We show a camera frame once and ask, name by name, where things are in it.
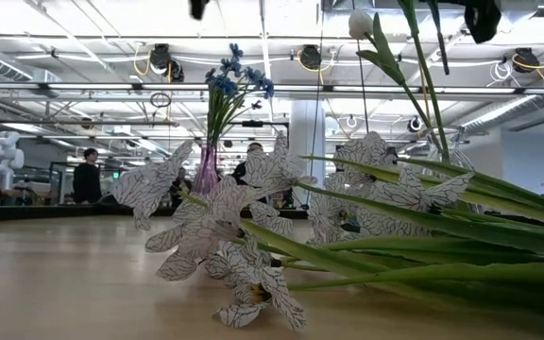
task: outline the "white tulip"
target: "white tulip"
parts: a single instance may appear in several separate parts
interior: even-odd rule
[[[361,9],[354,10],[349,16],[349,35],[356,40],[366,39],[366,34],[373,35],[373,19]]]

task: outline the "table surface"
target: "table surface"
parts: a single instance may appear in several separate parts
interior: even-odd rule
[[[168,221],[155,218],[148,232],[129,216],[0,222],[0,339],[544,339],[538,316],[433,308],[365,288],[295,293],[308,313],[302,332],[272,309],[231,329],[212,318],[233,302],[222,282],[201,269],[181,282],[155,277],[166,255],[144,244]],[[296,221],[302,234],[305,223]]]

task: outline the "humanoid robot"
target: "humanoid robot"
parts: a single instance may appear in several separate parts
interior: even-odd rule
[[[25,165],[25,153],[16,148],[20,139],[18,132],[0,132],[0,189],[10,190],[14,179],[14,170]]]

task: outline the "white pillar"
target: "white pillar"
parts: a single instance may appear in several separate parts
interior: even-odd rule
[[[295,100],[291,106],[289,125],[289,153],[291,155],[325,156],[325,112],[322,101],[316,105],[315,100]],[[325,163],[323,161],[309,162],[306,166],[306,175],[318,179],[318,186],[322,186],[325,179]],[[294,189],[295,206],[306,204],[308,192]]]

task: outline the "purple glass vase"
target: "purple glass vase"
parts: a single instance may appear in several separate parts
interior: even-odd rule
[[[217,145],[204,144],[200,149],[200,167],[196,174],[194,192],[206,195],[218,182]]]

